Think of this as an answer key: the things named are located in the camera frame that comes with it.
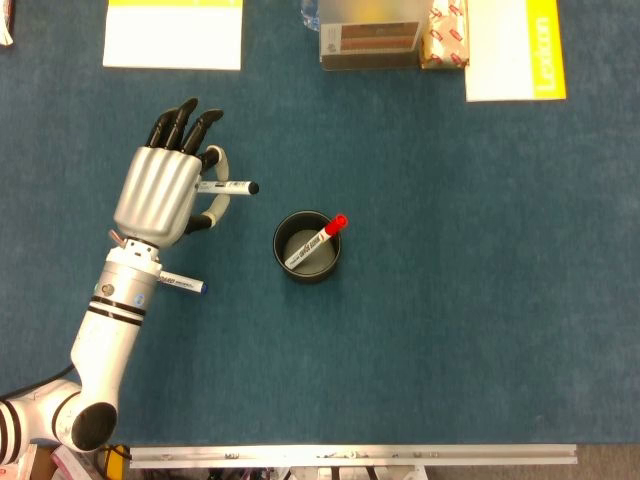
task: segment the bottle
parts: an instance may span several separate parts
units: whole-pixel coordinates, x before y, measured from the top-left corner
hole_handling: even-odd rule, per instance
[[[320,31],[320,18],[318,17],[318,0],[301,0],[300,11],[302,21],[307,28]]]

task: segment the red marker cap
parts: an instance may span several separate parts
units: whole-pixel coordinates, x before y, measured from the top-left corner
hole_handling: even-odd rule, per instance
[[[340,213],[336,215],[336,218],[331,220],[326,227],[324,227],[324,231],[327,232],[327,235],[333,237],[347,225],[349,225],[349,219]]]

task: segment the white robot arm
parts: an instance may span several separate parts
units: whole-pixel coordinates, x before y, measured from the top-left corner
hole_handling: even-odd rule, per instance
[[[125,238],[111,232],[117,246],[107,255],[71,350],[82,386],[59,379],[18,398],[0,397],[0,465],[17,460],[32,439],[89,452],[111,437],[122,375],[156,283],[176,284],[162,272],[159,250],[185,233],[212,228],[229,205],[228,195],[218,195],[209,209],[190,215],[201,175],[211,167],[220,181],[229,175],[220,147],[195,155],[221,110],[205,112],[181,142],[196,105],[190,99],[162,114],[133,157],[114,215]]]

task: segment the robotic hand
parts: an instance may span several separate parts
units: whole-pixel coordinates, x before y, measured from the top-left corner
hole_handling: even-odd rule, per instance
[[[184,286],[190,280],[162,272],[159,250],[183,234],[212,228],[230,202],[220,194],[209,209],[190,215],[201,175],[215,167],[219,181],[229,176],[222,148],[210,146],[196,156],[222,110],[202,114],[182,140],[197,103],[192,98],[163,113],[133,156],[114,215],[124,238],[110,232],[117,245],[107,255],[71,350],[82,386],[59,379],[19,398],[0,397],[0,465],[17,460],[31,439],[88,452],[111,437],[120,381],[157,281]]]

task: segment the white marker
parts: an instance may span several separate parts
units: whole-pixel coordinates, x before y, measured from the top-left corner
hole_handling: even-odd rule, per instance
[[[192,292],[200,293],[201,295],[207,293],[207,284],[203,281],[183,277],[182,275],[176,275],[175,273],[160,272],[160,278],[158,278],[158,281],[166,285],[171,285],[172,287],[191,290]]]
[[[256,182],[200,182],[198,193],[226,193],[227,195],[255,195],[260,190]]]
[[[349,224],[349,220],[342,214],[336,215],[326,227],[316,233],[311,240],[301,246],[296,253],[287,258],[284,264],[288,269],[293,270],[311,255],[320,245],[336,235],[340,230]]]

